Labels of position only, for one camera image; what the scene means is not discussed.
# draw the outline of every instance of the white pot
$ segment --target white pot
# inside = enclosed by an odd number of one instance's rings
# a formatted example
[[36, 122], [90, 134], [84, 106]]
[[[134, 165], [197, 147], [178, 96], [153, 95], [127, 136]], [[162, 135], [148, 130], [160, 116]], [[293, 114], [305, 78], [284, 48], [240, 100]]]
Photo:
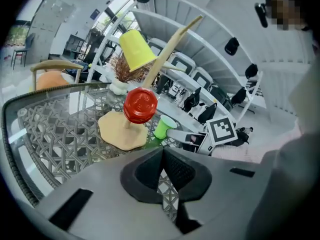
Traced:
[[114, 78], [112, 80], [112, 83], [110, 84], [109, 89], [115, 95], [125, 95], [127, 94], [128, 85], [129, 84], [127, 82], [121, 82], [118, 79]]

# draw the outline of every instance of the orange cushion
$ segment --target orange cushion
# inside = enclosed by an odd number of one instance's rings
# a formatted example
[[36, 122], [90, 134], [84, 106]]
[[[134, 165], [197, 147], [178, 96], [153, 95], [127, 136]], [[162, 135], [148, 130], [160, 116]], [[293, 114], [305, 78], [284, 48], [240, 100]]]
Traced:
[[38, 78], [36, 82], [36, 89], [42, 90], [68, 84], [69, 83], [62, 77], [60, 71], [48, 71]]

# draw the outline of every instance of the black chair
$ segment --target black chair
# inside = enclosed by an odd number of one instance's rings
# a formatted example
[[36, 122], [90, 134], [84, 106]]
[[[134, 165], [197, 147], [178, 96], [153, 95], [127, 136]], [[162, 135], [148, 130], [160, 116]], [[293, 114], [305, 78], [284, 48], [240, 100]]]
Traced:
[[30, 34], [26, 39], [25, 39], [25, 45], [24, 45], [24, 48], [20, 48], [20, 49], [15, 49], [13, 51], [13, 54], [12, 54], [12, 59], [11, 59], [11, 67], [12, 67], [12, 61], [13, 61], [13, 70], [15, 69], [15, 63], [16, 63], [16, 58], [17, 58], [17, 54], [18, 53], [22, 53], [22, 56], [21, 56], [21, 62], [20, 64], [22, 64], [22, 59], [24, 57], [24, 66], [26, 66], [26, 56], [27, 56], [27, 52], [28, 50], [31, 48], [32, 46], [32, 43], [34, 41], [34, 38], [35, 38], [35, 33], [32, 33]]

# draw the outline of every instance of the green cup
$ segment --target green cup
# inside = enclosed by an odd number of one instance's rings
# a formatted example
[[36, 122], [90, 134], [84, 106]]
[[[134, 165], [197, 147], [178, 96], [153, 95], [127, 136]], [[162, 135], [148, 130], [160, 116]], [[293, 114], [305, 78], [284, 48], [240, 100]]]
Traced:
[[158, 126], [156, 127], [154, 131], [154, 136], [156, 136], [158, 139], [162, 140], [165, 137], [167, 137], [167, 130], [168, 129], [175, 129], [177, 128], [177, 123], [171, 119], [167, 115], [160, 116], [160, 121], [158, 123]]

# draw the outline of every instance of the dried plant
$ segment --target dried plant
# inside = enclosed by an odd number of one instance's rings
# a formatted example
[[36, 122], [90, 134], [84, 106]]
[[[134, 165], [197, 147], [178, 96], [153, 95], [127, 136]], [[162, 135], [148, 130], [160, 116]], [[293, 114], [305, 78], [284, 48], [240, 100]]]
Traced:
[[114, 56], [109, 63], [114, 70], [115, 78], [123, 83], [127, 83], [129, 81], [142, 81], [153, 64], [153, 62], [149, 63], [130, 72], [129, 65], [123, 52], [120, 55]]

